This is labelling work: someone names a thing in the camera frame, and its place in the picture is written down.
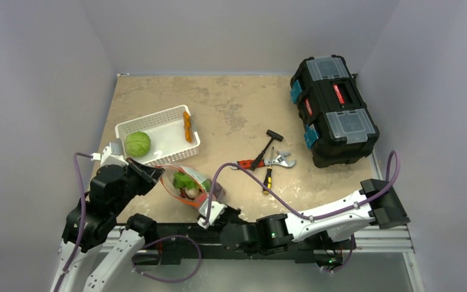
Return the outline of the clear zip bag orange zipper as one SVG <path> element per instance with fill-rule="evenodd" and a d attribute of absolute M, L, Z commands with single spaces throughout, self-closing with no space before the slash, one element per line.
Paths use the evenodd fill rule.
<path fill-rule="evenodd" d="M 198 210 L 212 192 L 212 201 L 226 202 L 226 190 L 212 179 L 192 167 L 176 164 L 159 165 L 165 172 L 160 179 L 163 188 L 180 202 Z"/>

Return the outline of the orange carrot with leaves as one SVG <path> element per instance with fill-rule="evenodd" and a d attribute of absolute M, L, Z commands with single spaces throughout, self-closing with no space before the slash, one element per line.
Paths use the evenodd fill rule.
<path fill-rule="evenodd" d="M 193 180 L 188 174 L 184 172 L 176 172 L 173 175 L 173 185 L 177 189 L 198 189 L 201 190 L 200 186 L 196 181 Z M 206 192 L 210 191 L 210 187 L 212 185 L 212 181 L 210 179 L 206 179 L 202 182 L 202 186 L 204 187 Z"/>

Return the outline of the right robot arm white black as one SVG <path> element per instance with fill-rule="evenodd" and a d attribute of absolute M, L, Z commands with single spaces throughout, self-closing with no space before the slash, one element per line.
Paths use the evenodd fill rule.
<path fill-rule="evenodd" d="M 367 226 L 390 229 L 410 223 L 392 182 L 366 179 L 346 197 L 308 210 L 270 215 L 254 223 L 227 221 L 220 243 L 230 251 L 268 256 L 317 235 L 330 248 Z"/>

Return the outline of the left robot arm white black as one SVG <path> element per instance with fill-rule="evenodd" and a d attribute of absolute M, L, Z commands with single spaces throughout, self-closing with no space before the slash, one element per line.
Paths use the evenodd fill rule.
<path fill-rule="evenodd" d="M 51 291 L 107 291 L 119 269 L 141 248 L 155 245 L 156 222 L 142 214 L 127 221 L 117 243 L 105 258 L 96 259 L 117 216 L 135 196 L 146 195 L 161 180 L 165 170 L 142 165 L 130 158 L 124 165 L 105 165 L 91 179 L 77 207 L 66 217 L 59 252 L 57 276 Z"/>

